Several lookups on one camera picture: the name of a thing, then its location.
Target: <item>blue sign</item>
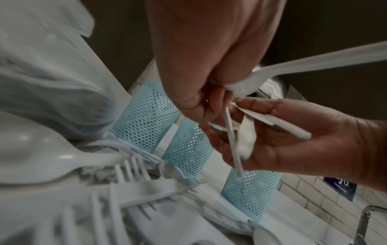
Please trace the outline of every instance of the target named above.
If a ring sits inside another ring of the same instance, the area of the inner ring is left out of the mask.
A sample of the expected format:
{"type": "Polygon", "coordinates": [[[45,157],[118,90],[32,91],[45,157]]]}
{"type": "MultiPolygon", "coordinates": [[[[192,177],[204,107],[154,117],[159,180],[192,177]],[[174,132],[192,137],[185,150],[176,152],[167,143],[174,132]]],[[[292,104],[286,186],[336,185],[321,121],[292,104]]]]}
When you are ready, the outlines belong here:
{"type": "Polygon", "coordinates": [[[353,201],[357,184],[351,183],[343,179],[328,178],[328,177],[324,177],[323,180],[335,191],[337,191],[340,195],[342,195],[343,197],[345,197],[350,201],[353,201]]]}

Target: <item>blue mesh basket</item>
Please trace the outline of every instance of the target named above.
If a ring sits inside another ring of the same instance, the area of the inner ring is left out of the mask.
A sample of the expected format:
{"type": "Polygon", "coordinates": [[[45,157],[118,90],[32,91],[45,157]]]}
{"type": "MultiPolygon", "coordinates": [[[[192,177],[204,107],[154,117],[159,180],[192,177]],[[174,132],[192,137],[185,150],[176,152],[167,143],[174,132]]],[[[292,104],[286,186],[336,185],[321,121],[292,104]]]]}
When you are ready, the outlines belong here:
{"type": "Polygon", "coordinates": [[[232,169],[221,195],[245,215],[259,222],[281,175],[270,171],[245,171],[245,178],[242,179],[232,169]]]}
{"type": "Polygon", "coordinates": [[[161,84],[148,80],[125,108],[112,132],[152,153],[179,116],[180,111],[166,96],[161,84]]]}
{"type": "Polygon", "coordinates": [[[214,150],[199,124],[185,118],[168,146],[163,160],[178,167],[186,177],[196,178],[214,150]]]}

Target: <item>faucet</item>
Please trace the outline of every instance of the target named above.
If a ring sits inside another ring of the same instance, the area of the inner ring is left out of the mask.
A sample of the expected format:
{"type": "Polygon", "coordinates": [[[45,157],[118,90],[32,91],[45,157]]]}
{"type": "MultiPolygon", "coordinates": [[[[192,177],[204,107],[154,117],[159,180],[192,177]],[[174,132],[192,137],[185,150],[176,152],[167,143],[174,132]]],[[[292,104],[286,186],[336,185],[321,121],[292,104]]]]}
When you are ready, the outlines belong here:
{"type": "Polygon", "coordinates": [[[359,220],[358,229],[356,230],[356,235],[354,243],[350,245],[367,245],[365,241],[368,222],[371,217],[371,212],[377,211],[387,214],[387,208],[378,207],[378,206],[368,206],[365,207],[362,211],[362,215],[359,220]]]}

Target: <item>white brick wall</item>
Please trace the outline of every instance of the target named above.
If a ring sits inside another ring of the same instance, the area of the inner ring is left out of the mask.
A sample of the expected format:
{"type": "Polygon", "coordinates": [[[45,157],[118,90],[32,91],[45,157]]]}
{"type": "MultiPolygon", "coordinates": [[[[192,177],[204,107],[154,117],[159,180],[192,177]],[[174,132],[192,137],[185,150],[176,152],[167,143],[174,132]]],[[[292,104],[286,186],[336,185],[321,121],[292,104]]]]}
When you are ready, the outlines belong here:
{"type": "MultiPolygon", "coordinates": [[[[280,192],[353,239],[361,211],[369,205],[387,207],[387,194],[358,186],[350,202],[319,176],[284,174],[280,192]]],[[[368,245],[387,244],[387,216],[372,213],[366,234],[368,245]]]]}

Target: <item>forearm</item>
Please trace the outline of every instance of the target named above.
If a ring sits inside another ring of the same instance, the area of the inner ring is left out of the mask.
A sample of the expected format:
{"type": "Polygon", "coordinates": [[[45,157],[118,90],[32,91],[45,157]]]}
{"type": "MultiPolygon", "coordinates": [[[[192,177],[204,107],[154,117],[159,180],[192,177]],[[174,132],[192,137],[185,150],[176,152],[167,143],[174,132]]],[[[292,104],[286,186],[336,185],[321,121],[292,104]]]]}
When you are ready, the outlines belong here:
{"type": "Polygon", "coordinates": [[[387,121],[358,119],[362,165],[354,170],[357,183],[387,192],[387,121]]]}

